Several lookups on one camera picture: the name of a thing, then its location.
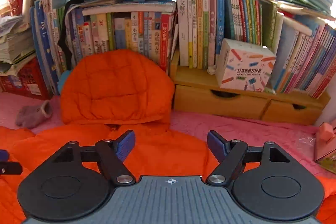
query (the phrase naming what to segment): gray ribbed plate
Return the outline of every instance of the gray ribbed plate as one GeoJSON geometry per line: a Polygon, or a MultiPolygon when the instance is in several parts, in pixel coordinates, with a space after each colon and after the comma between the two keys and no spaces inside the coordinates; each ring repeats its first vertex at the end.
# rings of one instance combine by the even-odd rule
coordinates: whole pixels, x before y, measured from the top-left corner
{"type": "MultiPolygon", "coordinates": [[[[42,224],[28,219],[25,224],[42,224]]],[[[222,187],[193,177],[143,176],[137,184],[120,187],[98,211],[67,224],[267,224],[249,215],[222,187]]],[[[318,224],[314,218],[297,224],[318,224]]]]}

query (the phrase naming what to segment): drawer handle cutout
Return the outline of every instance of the drawer handle cutout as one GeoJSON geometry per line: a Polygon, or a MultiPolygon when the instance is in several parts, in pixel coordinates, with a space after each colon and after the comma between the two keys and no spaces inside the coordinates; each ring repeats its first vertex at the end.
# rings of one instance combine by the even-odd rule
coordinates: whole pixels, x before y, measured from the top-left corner
{"type": "Polygon", "coordinates": [[[216,95],[221,98],[233,98],[239,96],[240,94],[226,92],[226,91],[219,91],[219,90],[210,90],[213,95],[216,95]]]}
{"type": "Polygon", "coordinates": [[[301,106],[301,105],[297,105],[297,104],[292,104],[294,109],[296,110],[301,110],[301,109],[305,109],[306,107],[305,106],[301,106]]]}

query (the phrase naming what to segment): cardboard box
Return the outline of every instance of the cardboard box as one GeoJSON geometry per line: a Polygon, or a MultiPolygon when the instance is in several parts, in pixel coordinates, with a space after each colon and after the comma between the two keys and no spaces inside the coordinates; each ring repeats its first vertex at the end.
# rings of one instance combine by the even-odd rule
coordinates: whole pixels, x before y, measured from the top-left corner
{"type": "Polygon", "coordinates": [[[268,48],[224,39],[216,69],[222,89],[264,91],[276,56],[268,48]]]}

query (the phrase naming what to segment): row of books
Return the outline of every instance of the row of books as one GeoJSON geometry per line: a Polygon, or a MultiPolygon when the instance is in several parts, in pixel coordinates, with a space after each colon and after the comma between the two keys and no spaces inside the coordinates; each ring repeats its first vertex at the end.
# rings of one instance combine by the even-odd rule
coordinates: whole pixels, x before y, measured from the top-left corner
{"type": "Polygon", "coordinates": [[[276,29],[281,31],[270,79],[276,92],[320,97],[336,72],[336,30],[329,24],[333,27],[320,18],[278,13],[276,29]]]}
{"type": "Polygon", "coordinates": [[[54,94],[58,94],[58,80],[67,70],[66,57],[58,45],[62,32],[72,53],[72,68],[88,55],[130,49],[147,56],[168,73],[178,28],[175,1],[96,0],[71,5],[64,14],[65,3],[65,0],[37,0],[31,8],[41,72],[54,94]]]}
{"type": "Polygon", "coordinates": [[[177,0],[180,64],[207,69],[223,38],[272,47],[277,5],[271,0],[177,0]]]}

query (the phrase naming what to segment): black strap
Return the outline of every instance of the black strap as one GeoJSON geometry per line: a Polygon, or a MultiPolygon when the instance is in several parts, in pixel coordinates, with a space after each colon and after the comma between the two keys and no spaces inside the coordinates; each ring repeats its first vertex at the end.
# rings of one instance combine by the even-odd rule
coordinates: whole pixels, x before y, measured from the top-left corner
{"type": "Polygon", "coordinates": [[[65,42],[65,40],[66,40],[65,16],[66,16],[66,14],[69,10],[70,5],[80,4],[80,3],[83,3],[83,2],[84,2],[84,0],[70,0],[69,2],[67,2],[67,4],[65,4],[65,8],[64,8],[64,16],[63,16],[63,19],[62,19],[62,31],[61,31],[61,35],[60,35],[59,40],[58,40],[58,45],[60,46],[60,48],[64,52],[65,61],[66,61],[66,65],[67,65],[67,70],[71,70],[72,53],[69,50],[68,45],[65,42]]]}

